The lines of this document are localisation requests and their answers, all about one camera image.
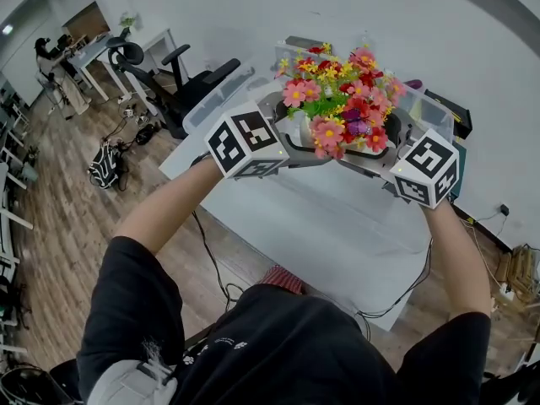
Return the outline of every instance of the wooden floor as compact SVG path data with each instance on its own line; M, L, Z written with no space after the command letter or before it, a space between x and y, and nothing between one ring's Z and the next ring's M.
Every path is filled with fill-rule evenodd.
M110 97L118 96L104 71L98 67L91 70ZM130 171L124 192L92 186L88 165L98 151L100 139L116 127L121 116L116 100L101 104L102 99L95 92L90 95L91 109L71 121L64 121L57 112L48 116L50 103L46 97L36 101L30 113L32 133L25 142L40 149L36 165L39 178L28 191L15 192L15 212L35 225L30 231L12 223L14 249L21 258L18 281L27 285L25 304L32 310L26 316L30 329L18 332L16 344L29 350L29 362L44 369L73 358L78 351L107 242L122 218L166 182L158 167L178 144L162 131L148 144L134 145L126 154ZM131 121L119 136L129 141L136 131ZM200 208L199 211L224 282L244 288L255 283L272 262L209 214ZM495 269L497 251L481 236L480 244ZM176 233L159 259L181 290L187 337L223 313L225 299L193 219ZM429 278L414 290L391 332L371 327L372 343L395 368L413 344L447 319L436 259L433 264ZM495 313L489 370L504 374L514 369L529 343L509 339L530 337L534 321L527 323Z

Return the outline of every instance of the artificial flower bouquet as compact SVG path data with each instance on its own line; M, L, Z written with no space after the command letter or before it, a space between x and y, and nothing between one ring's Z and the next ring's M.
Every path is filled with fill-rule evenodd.
M303 111L318 158L341 159L348 146L367 145L374 153L386 148L388 115L406 94L403 84L377 67L368 46L356 48L346 62L331 55L330 44L309 52L327 57L316 63L300 54L294 63L282 59L277 76L289 76L283 89L288 114Z

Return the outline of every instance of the black office chair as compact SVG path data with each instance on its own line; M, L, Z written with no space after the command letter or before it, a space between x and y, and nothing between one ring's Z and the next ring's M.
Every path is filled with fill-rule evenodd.
M135 67L144 60L144 51L139 45L128 42L122 37L113 37L107 41L107 48L109 48L109 62L115 70L132 73L136 79L155 93L155 97L147 97L147 101L161 112L165 119L165 127L177 139L187 137L187 132L182 126L187 113L240 66L240 61L233 58L216 71L201 72L183 84L178 56L187 51L190 46L182 45L161 62L163 65L170 63L175 75L176 92L171 94L154 80L152 73ZM115 54L117 63L114 63L112 59Z

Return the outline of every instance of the person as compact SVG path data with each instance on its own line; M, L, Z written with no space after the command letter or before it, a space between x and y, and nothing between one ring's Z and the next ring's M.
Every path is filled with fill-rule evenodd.
M274 280L247 289L205 341L184 350L182 299L155 256L221 179L207 157L152 193L116 231L77 357L88 404L477 403L490 330L489 280L446 200L424 214L451 319L414 345L397 372L352 316L296 294L290 273L281 286ZM167 376L149 375L159 372L156 360ZM157 381L148 387L149 379ZM163 385L172 386L169 396ZM157 390L134 393L148 388Z
M66 59L66 55L62 54L58 59L52 60L46 50L47 40L39 38L35 41L35 58L41 74L49 81L54 81L56 85L62 88L66 95L69 104L73 107L74 112L79 116L89 109L90 98L87 98L69 76L66 70L62 67L62 62ZM73 116L72 112L67 113L66 120Z

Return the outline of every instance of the red cloth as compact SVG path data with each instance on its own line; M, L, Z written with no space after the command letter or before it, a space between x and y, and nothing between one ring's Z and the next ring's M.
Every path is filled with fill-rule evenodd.
M281 266L273 266L258 283L277 285L291 293L302 294L302 281Z

